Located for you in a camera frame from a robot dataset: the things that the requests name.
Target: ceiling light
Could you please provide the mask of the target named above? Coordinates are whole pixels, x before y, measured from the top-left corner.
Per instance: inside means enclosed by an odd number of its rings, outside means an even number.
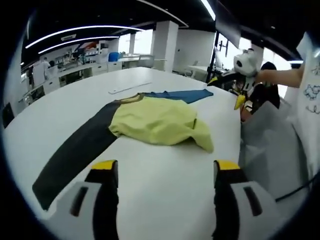
[[[64,43],[60,43],[58,45],[55,45],[55,46],[51,46],[45,50],[42,50],[40,52],[38,52],[38,54],[42,54],[46,51],[49,51],[51,49],[54,49],[54,48],[57,48],[57,47],[60,47],[62,45],[65,45],[65,44],[71,44],[71,43],[75,43],[75,42],[79,42],[79,41],[85,41],[85,40],[92,40],[92,39],[114,39],[114,38],[119,38],[118,36],[96,36],[96,37],[87,37],[87,38],[82,38],[82,39],[77,39],[77,40],[72,40],[72,41],[67,41],[67,42],[64,42]]]
[[[304,61],[303,60],[292,60],[292,61],[287,61],[290,64],[303,64]]]
[[[150,3],[150,2],[148,2],[148,1],[146,1],[146,0],[137,0],[137,1],[140,2],[140,3],[143,3],[143,4],[147,4],[147,5],[155,8],[155,9],[158,9],[158,10],[164,12],[165,14],[168,14],[169,16],[173,17],[174,19],[176,19],[177,21],[179,21],[180,23],[182,23],[186,28],[189,28],[189,25],[188,25],[188,24],[186,24],[186,23],[185,23],[184,21],[182,21],[180,18],[178,18],[177,16],[175,16],[175,15],[173,15],[172,13],[168,12],[167,10],[165,10],[165,9],[163,9],[163,8],[157,6],[157,5],[154,5],[154,4],[152,4],[152,3]]]
[[[208,3],[208,0],[201,0],[201,2],[205,6],[205,8],[208,11],[208,13],[210,14],[212,20],[215,21],[216,20],[216,15],[215,15],[214,11],[212,10],[210,4]]]
[[[144,31],[143,29],[130,27],[130,26],[114,26],[114,25],[80,26],[80,27],[69,28],[69,29],[66,29],[66,30],[62,30],[62,31],[57,31],[57,32],[51,33],[51,34],[49,34],[47,36],[39,38],[38,40],[30,43],[25,48],[28,49],[31,46],[41,42],[42,40],[45,40],[47,38],[50,38],[50,37],[58,35],[58,34],[63,34],[63,33],[66,33],[66,32],[75,31],[75,30],[81,30],[81,29],[95,29],[95,28],[115,28],[115,29],[130,29],[130,30],[136,30],[136,31]]]
[[[318,48],[318,50],[315,52],[314,57],[317,58],[320,55],[320,49]]]

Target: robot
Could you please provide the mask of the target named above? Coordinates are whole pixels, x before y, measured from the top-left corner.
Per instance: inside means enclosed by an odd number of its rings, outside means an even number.
[[[229,92],[237,95],[237,101],[234,106],[236,110],[250,99],[254,91],[255,77],[258,74],[255,51],[249,48],[244,50],[242,54],[236,55],[233,59],[233,66],[234,68],[231,71],[222,73],[208,85],[216,86],[233,80],[233,86]]]

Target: clothing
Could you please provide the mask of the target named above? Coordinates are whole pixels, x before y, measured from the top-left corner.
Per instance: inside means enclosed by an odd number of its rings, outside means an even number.
[[[145,96],[142,100],[122,104],[109,129],[117,137],[126,135],[156,145],[170,146],[192,138],[207,152],[213,151],[209,128],[182,100]]]
[[[42,67],[43,67],[43,74],[44,74],[44,79],[47,80],[48,76],[47,76],[47,69],[50,68],[50,64],[49,62],[47,62],[46,60],[44,60],[42,62]]]
[[[320,169],[320,55],[315,57],[319,46],[305,33],[297,50],[304,59],[304,73],[292,106],[292,122],[302,141],[311,179]]]
[[[188,138],[213,151],[210,131],[197,112],[182,100],[147,97],[144,93],[105,105],[53,154],[32,185],[47,210],[59,192],[120,135],[174,145]]]
[[[241,139],[239,166],[274,199],[308,182],[306,156],[294,126],[269,101],[242,123]],[[305,187],[277,202],[283,220],[292,218],[308,192]]]
[[[204,99],[206,97],[212,96],[213,93],[208,91],[207,89],[203,90],[190,90],[190,91],[164,91],[164,92],[150,92],[145,93],[146,97],[153,98],[165,98],[172,100],[183,100],[187,104],[191,104],[200,99]]]

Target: blue container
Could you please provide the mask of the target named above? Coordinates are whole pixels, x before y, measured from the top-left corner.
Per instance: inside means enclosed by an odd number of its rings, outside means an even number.
[[[119,58],[118,52],[110,52],[109,53],[109,62],[117,62]]]

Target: ceiling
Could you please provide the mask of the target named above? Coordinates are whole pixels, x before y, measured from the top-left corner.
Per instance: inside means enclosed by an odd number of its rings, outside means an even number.
[[[208,0],[215,9],[216,0]],[[201,0],[148,0],[188,25],[189,29],[215,32],[215,22],[201,3]],[[299,8],[288,8],[281,0],[220,0],[238,19],[242,26],[242,36],[251,39],[260,46],[266,46],[286,59],[297,54],[295,48],[304,29],[292,23],[292,17],[299,13]],[[155,28],[156,22],[173,21],[181,28],[186,25],[167,13],[139,0],[54,0],[46,2],[32,16],[24,46],[57,31],[90,25],[137,26],[141,29]],[[45,39],[22,52],[22,61],[35,61],[38,52],[62,43],[61,37],[76,34],[76,39],[98,36],[120,36],[135,32],[118,31],[115,28],[91,28],[62,33]]]

